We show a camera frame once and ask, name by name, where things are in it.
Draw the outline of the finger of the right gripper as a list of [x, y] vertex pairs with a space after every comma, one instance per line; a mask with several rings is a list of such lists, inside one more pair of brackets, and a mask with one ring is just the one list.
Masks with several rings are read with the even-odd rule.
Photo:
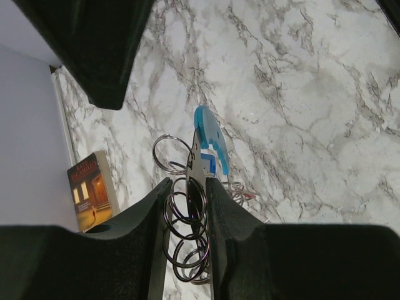
[[152, 0], [25, 0], [16, 6], [101, 109], [120, 110]]

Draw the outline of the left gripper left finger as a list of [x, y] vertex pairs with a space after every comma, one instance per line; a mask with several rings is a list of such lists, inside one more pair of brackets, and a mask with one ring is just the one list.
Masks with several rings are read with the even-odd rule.
[[1, 227], [2, 299], [161, 299], [166, 273], [163, 179], [142, 200], [85, 233]]

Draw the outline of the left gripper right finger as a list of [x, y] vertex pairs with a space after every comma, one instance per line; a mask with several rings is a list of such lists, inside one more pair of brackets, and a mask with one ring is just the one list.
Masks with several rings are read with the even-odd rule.
[[398, 299], [399, 236], [360, 224], [265, 224], [206, 182], [213, 299]]

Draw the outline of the metal keyring holder blue handle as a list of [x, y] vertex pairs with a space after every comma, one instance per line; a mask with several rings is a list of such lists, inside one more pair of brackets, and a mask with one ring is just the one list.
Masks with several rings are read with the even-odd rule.
[[172, 187], [164, 201], [164, 235], [179, 238], [173, 254], [167, 249], [164, 254], [182, 282], [256, 288], [266, 272], [264, 266], [258, 266], [259, 250], [254, 247], [261, 222], [233, 199], [229, 182], [204, 175], [201, 153], [208, 147], [217, 152], [222, 173], [228, 176], [228, 150], [222, 131], [211, 110], [199, 106], [186, 164], [171, 161], [165, 166], [152, 155], [161, 169], [177, 177], [173, 184], [185, 184], [184, 191]]

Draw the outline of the blue key tag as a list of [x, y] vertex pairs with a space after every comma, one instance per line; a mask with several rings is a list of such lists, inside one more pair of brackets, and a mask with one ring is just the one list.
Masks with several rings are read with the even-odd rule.
[[212, 154], [201, 153], [203, 173], [206, 177], [216, 177], [216, 159]]

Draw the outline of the brown book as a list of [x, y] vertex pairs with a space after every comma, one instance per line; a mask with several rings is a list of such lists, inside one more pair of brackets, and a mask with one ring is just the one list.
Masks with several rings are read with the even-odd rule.
[[106, 151], [96, 151], [67, 170], [79, 231], [86, 232], [121, 210]]

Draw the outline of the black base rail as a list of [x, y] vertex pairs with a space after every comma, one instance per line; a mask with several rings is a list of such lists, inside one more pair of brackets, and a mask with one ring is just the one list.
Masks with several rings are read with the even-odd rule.
[[400, 0], [377, 0], [376, 2], [379, 4], [397, 35], [400, 35]]

